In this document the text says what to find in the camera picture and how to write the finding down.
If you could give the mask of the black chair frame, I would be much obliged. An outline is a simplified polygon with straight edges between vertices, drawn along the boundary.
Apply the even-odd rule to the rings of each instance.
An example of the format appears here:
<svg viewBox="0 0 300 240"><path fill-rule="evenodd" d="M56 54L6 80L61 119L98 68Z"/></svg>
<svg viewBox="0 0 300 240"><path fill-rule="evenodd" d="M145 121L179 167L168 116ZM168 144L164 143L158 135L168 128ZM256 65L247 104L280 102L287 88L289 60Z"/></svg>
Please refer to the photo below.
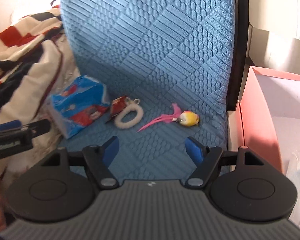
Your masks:
<svg viewBox="0 0 300 240"><path fill-rule="evenodd" d="M234 111L241 88L248 44L249 0L235 0L235 35L226 110Z"/></svg>

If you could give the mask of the red black cream blanket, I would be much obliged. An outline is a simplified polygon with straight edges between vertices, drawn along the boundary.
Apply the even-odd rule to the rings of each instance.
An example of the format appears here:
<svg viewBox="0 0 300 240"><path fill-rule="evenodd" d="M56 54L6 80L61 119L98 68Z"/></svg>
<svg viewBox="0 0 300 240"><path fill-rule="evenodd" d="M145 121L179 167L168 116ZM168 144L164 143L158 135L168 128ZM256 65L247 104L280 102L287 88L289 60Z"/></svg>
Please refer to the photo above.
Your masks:
<svg viewBox="0 0 300 240"><path fill-rule="evenodd" d="M63 34L57 5L0 32L0 124L36 118L62 71Z"/></svg>

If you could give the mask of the yellow bird toy pink feather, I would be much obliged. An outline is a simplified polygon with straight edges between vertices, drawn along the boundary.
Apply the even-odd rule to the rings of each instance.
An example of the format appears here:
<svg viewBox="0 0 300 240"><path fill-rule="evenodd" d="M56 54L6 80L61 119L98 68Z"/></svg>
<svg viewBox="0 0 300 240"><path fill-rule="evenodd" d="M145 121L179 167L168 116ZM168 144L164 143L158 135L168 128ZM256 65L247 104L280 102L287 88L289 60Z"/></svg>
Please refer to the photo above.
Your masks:
<svg viewBox="0 0 300 240"><path fill-rule="evenodd" d="M141 131L149 128L150 126L160 123L160 122L164 122L167 124L175 122L184 127L193 127L193 126L199 125L200 118L199 118L198 114L196 114L192 111L182 111L177 103L173 103L172 107L173 107L172 114L161 114L159 117L153 119L149 123L142 126L138 130L138 132L141 132Z"/></svg>

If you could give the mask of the floral sofa cover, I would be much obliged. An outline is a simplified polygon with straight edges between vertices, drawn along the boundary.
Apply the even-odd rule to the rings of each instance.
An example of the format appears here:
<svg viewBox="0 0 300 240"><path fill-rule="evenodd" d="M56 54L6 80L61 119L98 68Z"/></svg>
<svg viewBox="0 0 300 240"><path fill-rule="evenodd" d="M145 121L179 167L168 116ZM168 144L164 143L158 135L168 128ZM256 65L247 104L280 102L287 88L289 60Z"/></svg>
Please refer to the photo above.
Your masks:
<svg viewBox="0 0 300 240"><path fill-rule="evenodd" d="M50 97L61 92L79 70L66 35L62 33L42 44L43 55L23 77L11 100L0 110L0 124L19 120L23 125L42 119L51 122L50 130L33 139L33 148L0 160L1 186L9 187L24 172L57 147L61 132L50 113Z"/></svg>

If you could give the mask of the pink cardboard box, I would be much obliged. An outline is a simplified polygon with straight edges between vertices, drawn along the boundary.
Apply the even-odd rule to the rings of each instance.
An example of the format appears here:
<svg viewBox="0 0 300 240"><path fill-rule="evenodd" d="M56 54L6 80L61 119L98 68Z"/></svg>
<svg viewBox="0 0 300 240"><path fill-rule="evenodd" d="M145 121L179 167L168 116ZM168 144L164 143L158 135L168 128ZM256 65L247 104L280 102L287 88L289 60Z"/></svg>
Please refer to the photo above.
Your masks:
<svg viewBox="0 0 300 240"><path fill-rule="evenodd" d="M291 157L300 152L300 75L249 67L228 121L229 150L248 146L286 176Z"/></svg>

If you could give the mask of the blue quilted chair cover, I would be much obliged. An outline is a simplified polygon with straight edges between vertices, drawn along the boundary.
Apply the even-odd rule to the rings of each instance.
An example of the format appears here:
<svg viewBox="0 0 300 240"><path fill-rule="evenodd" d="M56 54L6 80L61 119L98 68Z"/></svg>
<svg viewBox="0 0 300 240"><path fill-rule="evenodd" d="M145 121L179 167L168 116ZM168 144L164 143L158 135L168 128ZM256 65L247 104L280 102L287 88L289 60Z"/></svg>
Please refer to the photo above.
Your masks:
<svg viewBox="0 0 300 240"><path fill-rule="evenodd" d="M140 99L144 115L130 129L102 117L62 145L79 151L116 136L110 165L118 179L185 179L195 168L193 137L227 145L226 94L235 35L234 0L60 0L79 72L104 83L112 99ZM199 115L198 126L160 122L138 130L172 104Z"/></svg>

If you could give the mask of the blue red plastic package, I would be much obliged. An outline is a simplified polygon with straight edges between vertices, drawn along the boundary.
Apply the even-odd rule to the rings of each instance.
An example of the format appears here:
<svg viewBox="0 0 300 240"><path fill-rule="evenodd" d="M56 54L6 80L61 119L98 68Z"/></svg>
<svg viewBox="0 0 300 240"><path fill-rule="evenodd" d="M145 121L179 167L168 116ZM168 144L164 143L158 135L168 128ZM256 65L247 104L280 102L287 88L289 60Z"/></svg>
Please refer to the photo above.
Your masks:
<svg viewBox="0 0 300 240"><path fill-rule="evenodd" d="M79 76L48 98L47 108L65 139L70 139L100 118L110 107L107 87L97 79Z"/></svg>

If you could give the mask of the red white snack wrapper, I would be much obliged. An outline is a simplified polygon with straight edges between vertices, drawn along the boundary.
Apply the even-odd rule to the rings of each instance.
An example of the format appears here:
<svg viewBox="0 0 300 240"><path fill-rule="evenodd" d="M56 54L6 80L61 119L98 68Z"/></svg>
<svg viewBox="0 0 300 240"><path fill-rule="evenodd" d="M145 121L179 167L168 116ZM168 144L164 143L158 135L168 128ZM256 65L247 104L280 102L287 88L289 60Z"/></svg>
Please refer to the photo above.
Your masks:
<svg viewBox="0 0 300 240"><path fill-rule="evenodd" d="M126 107L127 96L121 96L114 99L110 106L109 118L106 123L113 121Z"/></svg>

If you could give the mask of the white fluffy hair scrunchie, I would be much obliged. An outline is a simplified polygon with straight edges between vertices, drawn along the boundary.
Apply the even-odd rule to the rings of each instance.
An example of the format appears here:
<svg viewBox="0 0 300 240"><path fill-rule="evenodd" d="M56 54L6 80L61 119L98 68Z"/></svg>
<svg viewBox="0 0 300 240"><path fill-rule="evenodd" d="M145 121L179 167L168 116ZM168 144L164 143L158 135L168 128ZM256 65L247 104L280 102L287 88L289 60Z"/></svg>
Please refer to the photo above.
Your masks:
<svg viewBox="0 0 300 240"><path fill-rule="evenodd" d="M129 129L137 125L143 118L144 111L140 106L140 99L125 98L126 107L115 117L114 124L119 129ZM130 113L135 112L134 118L123 122L123 119Z"/></svg>

